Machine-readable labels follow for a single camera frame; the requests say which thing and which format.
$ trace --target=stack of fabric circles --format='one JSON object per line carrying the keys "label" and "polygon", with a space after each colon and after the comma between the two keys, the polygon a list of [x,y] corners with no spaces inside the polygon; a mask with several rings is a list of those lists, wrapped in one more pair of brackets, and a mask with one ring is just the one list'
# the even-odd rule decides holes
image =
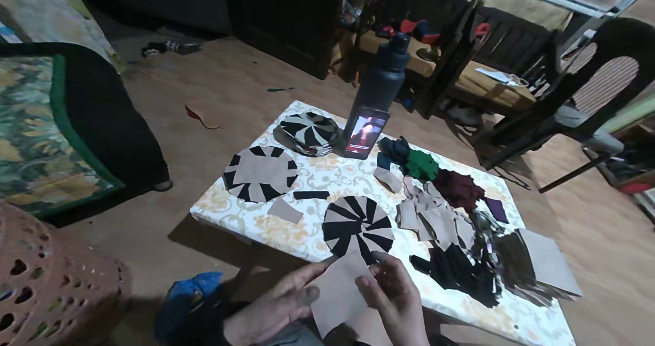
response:
{"label": "stack of fabric circles", "polygon": [[331,153],[339,136],[334,120],[313,112],[287,116],[280,128],[292,150],[310,157]]}

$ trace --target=fabric circle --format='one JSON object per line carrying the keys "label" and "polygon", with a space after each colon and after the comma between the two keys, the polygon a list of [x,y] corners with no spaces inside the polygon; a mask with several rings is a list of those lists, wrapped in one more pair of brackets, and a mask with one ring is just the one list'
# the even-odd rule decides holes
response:
{"label": "fabric circle", "polygon": [[323,240],[341,257],[359,250],[367,265],[376,261],[371,251],[389,252],[394,233],[387,213],[367,197],[341,197],[330,203],[323,221]]}
{"label": "fabric circle", "polygon": [[277,147],[252,147],[232,157],[223,180],[230,194],[248,202],[266,202],[291,190],[298,166]]}
{"label": "fabric circle", "polygon": [[282,130],[308,147],[326,147],[337,139],[339,127],[331,118],[313,112],[287,116]]}

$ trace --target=phone screen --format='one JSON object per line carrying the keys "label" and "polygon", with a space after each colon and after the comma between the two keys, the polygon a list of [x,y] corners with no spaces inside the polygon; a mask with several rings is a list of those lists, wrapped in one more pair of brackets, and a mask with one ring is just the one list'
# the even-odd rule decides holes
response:
{"label": "phone screen", "polygon": [[386,119],[360,115],[352,128],[346,151],[368,154],[386,122]]}

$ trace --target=shoe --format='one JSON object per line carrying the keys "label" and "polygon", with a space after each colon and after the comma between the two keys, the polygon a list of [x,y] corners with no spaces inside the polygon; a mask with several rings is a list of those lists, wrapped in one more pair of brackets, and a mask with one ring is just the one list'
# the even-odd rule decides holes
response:
{"label": "shoe", "polygon": [[465,126],[479,126],[482,124],[482,114],[474,107],[460,108],[459,105],[454,104],[453,107],[446,111],[446,114]]}

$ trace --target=foot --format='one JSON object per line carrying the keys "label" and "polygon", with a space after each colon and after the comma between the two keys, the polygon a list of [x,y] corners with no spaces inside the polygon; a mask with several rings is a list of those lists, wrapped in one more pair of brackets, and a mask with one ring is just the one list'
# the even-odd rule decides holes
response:
{"label": "foot", "polygon": [[171,180],[156,183],[152,186],[154,191],[168,191],[173,188],[173,182]]}

